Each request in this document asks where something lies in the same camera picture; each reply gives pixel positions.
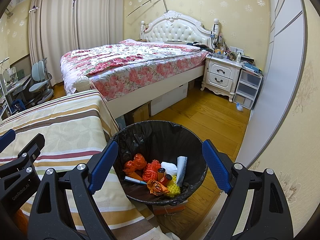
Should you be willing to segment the orange plastic bag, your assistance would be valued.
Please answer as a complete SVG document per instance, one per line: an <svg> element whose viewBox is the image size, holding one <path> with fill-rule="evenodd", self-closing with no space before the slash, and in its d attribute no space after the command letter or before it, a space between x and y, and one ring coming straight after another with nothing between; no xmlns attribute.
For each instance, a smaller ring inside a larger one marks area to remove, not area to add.
<svg viewBox="0 0 320 240"><path fill-rule="evenodd" d="M143 170L147 166L145 158L140 154L136 154L133 160L129 160L124 164L123 171L126 175L132 174L136 170Z"/></svg>

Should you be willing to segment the white tissue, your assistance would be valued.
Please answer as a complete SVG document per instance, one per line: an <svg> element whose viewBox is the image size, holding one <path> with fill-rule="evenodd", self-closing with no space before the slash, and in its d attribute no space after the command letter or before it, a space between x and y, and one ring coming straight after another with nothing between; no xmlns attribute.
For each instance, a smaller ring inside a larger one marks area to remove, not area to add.
<svg viewBox="0 0 320 240"><path fill-rule="evenodd" d="M177 175L177 166L174 163L161 162L161 168L165 169L165 173L171 176Z"/></svg>

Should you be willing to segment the teal white toothpaste box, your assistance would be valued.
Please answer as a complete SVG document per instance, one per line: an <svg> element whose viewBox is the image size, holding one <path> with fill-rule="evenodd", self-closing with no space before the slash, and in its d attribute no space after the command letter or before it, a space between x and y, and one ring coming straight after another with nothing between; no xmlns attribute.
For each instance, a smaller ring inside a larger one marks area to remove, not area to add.
<svg viewBox="0 0 320 240"><path fill-rule="evenodd" d="M131 177L128 177L128 176L125 176L125 181L128 181L128 182L132 182L132 183L136 183L136 184L142 184L142 185L147 185L146 182L142 181L142 180L139 180L139 179L135 179L135 178L131 178Z"/></svg>

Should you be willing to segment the white milk powder pouch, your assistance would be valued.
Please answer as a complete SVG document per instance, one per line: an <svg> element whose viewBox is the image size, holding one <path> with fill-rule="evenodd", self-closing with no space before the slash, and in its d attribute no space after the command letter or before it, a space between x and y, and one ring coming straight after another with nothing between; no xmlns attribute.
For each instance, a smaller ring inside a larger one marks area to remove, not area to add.
<svg viewBox="0 0 320 240"><path fill-rule="evenodd" d="M185 171L187 167L187 157L179 156L177 158L177 180L176 183L179 187L182 187Z"/></svg>

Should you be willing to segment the yellow mesh net ball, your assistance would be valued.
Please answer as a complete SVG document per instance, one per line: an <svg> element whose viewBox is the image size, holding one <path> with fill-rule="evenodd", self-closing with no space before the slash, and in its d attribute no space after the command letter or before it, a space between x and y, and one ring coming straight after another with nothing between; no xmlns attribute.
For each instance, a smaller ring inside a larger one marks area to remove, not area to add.
<svg viewBox="0 0 320 240"><path fill-rule="evenodd" d="M176 183L177 176L173 176L172 180L167 184L168 192L165 193L167 197L174 198L181 194L181 189Z"/></svg>

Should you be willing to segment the white study desk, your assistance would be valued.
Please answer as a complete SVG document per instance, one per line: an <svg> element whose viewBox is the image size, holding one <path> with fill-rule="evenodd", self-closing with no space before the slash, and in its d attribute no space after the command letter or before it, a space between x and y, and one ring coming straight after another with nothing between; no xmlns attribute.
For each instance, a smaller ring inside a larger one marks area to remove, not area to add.
<svg viewBox="0 0 320 240"><path fill-rule="evenodd" d="M7 104L8 111L10 115L13 115L13 111L11 110L11 104L14 101L13 97L23 92L26 87L29 85L31 81L31 75L27 75L24 78L13 81L9 84L6 83L4 75L6 75L6 70L1 74L1 91L3 94L3 98L5 103Z"/></svg>

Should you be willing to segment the striped bed sheet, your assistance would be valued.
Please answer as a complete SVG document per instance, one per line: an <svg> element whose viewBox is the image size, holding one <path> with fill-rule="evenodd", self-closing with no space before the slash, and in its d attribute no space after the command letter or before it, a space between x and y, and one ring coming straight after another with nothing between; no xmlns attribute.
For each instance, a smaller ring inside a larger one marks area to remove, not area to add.
<svg viewBox="0 0 320 240"><path fill-rule="evenodd" d="M118 125L97 90L88 90L17 113L1 121L1 133L13 129L15 140L1 153L1 163L14 160L37 134L45 138L35 160L37 174L46 170L68 171L100 153ZM93 196L105 222L117 239L166 239L152 212L130 201L115 170Z"/></svg>

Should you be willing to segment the orange mesh net ball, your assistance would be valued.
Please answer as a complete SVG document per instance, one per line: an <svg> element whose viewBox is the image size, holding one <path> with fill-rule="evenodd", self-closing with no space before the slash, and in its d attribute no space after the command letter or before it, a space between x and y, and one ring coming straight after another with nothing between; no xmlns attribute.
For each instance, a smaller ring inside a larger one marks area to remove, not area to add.
<svg viewBox="0 0 320 240"><path fill-rule="evenodd" d="M147 183L150 180L158 180L158 170L161 168L161 164L158 160L153 160L151 163L147 163L144 167L142 178Z"/></svg>

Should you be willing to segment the red bottle black cap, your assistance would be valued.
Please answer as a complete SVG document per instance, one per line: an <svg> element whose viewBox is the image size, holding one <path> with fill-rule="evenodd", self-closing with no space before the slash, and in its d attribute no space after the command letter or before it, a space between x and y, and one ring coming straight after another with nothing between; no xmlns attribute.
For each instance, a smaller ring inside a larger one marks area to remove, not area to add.
<svg viewBox="0 0 320 240"><path fill-rule="evenodd" d="M164 177L160 180L160 183L163 186L167 186L172 181L172 176L170 174L164 175Z"/></svg>

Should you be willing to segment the orange crumpled wrapper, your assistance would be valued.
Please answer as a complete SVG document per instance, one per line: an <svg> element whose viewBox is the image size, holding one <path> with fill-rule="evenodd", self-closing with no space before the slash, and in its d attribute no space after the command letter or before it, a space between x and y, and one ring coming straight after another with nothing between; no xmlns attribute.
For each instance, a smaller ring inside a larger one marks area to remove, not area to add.
<svg viewBox="0 0 320 240"><path fill-rule="evenodd" d="M166 186L162 185L159 181L150 180L147 182L147 187L150 191L150 194L155 196L162 196L166 193L169 193L169 190Z"/></svg>

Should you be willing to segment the yellow bottle black cap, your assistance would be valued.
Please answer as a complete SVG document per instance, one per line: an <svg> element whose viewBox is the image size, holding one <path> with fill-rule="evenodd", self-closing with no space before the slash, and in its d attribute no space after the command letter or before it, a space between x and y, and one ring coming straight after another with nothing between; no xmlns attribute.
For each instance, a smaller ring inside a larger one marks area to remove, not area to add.
<svg viewBox="0 0 320 240"><path fill-rule="evenodd" d="M164 176L165 176L165 168L161 167L157 170L157 180L161 181Z"/></svg>

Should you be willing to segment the light blue desk chair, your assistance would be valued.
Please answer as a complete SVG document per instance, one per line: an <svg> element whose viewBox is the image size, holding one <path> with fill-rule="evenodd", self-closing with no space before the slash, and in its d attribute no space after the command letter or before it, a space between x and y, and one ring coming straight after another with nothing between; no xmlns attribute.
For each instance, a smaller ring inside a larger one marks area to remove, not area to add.
<svg viewBox="0 0 320 240"><path fill-rule="evenodd" d="M31 78L34 84L29 88L29 92L36 94L28 105L33 107L49 101L54 96L54 90L50 84L52 74L46 68L47 58L41 59L33 64L31 68Z"/></svg>

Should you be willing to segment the cardboard box under bed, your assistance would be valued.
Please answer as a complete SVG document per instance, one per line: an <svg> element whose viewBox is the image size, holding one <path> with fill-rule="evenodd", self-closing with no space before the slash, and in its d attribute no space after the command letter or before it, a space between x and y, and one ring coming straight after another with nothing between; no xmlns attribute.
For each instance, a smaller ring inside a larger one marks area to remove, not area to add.
<svg viewBox="0 0 320 240"><path fill-rule="evenodd" d="M149 119L149 104L145 103L124 115L127 125Z"/></svg>

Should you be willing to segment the white round bedpost knob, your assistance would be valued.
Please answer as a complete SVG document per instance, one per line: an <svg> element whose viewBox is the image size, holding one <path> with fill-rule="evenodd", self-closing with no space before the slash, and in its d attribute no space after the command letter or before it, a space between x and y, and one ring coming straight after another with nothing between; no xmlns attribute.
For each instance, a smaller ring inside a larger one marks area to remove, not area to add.
<svg viewBox="0 0 320 240"><path fill-rule="evenodd" d="M91 81L86 76L80 76L76 79L74 86L77 92L91 90Z"/></svg>

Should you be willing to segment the white under-bed storage box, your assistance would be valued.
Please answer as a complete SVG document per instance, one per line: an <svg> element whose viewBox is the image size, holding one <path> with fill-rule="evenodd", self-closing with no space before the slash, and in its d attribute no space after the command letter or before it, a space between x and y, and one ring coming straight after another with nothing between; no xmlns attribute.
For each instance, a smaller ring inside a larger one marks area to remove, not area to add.
<svg viewBox="0 0 320 240"><path fill-rule="evenodd" d="M149 103L149 116L154 116L166 108L187 97L188 83L185 83L153 100Z"/></svg>

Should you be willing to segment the clear plastic drawer unit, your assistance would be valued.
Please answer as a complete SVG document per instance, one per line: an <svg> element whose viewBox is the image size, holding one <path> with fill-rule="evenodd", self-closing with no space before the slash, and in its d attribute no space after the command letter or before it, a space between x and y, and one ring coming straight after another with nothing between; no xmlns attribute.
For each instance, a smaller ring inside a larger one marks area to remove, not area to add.
<svg viewBox="0 0 320 240"><path fill-rule="evenodd" d="M263 76L242 68L236 86L233 102L251 110L257 98Z"/></svg>

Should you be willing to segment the white nightstand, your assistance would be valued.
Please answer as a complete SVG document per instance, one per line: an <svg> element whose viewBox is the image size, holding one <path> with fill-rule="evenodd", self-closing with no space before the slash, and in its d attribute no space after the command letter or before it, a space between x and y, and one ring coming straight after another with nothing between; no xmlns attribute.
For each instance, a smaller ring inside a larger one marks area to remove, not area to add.
<svg viewBox="0 0 320 240"><path fill-rule="evenodd" d="M207 88L216 95L227 96L229 102L233 102L241 69L240 63L207 55L201 91Z"/></svg>

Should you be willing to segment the floral bed quilt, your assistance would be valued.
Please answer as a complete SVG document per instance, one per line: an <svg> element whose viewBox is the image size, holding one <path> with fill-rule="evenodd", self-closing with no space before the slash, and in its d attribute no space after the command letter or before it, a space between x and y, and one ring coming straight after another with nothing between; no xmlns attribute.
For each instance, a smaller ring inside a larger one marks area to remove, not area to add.
<svg viewBox="0 0 320 240"><path fill-rule="evenodd" d="M76 91L80 77L108 101L139 88L203 65L207 51L186 44L138 42L67 52L61 57L61 73L67 94Z"/></svg>

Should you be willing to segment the beige curtains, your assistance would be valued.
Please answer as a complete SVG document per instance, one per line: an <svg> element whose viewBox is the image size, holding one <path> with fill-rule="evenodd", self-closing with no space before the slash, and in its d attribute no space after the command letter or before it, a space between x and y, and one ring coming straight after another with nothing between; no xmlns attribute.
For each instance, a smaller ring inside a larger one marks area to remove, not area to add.
<svg viewBox="0 0 320 240"><path fill-rule="evenodd" d="M122 41L123 25L124 0L31 0L31 62L46 59L51 83L61 83L65 53Z"/></svg>

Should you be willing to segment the white tufted headboard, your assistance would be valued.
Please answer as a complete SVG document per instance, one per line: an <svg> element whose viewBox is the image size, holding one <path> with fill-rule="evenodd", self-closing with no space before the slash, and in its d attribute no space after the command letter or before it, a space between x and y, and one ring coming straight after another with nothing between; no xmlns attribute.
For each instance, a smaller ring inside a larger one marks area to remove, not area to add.
<svg viewBox="0 0 320 240"><path fill-rule="evenodd" d="M140 24L140 38L146 42L199 42L211 47L211 34L201 21L173 10L148 24Z"/></svg>

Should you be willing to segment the white bed frame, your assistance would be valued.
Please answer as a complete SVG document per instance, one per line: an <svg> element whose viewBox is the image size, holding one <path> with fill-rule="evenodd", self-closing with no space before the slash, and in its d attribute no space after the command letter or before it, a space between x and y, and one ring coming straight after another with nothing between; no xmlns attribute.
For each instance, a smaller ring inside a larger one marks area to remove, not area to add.
<svg viewBox="0 0 320 240"><path fill-rule="evenodd" d="M204 64L188 71L171 76L162 81L139 88L131 93L108 101L106 104L114 118L128 113L129 111L188 83L204 74Z"/></svg>

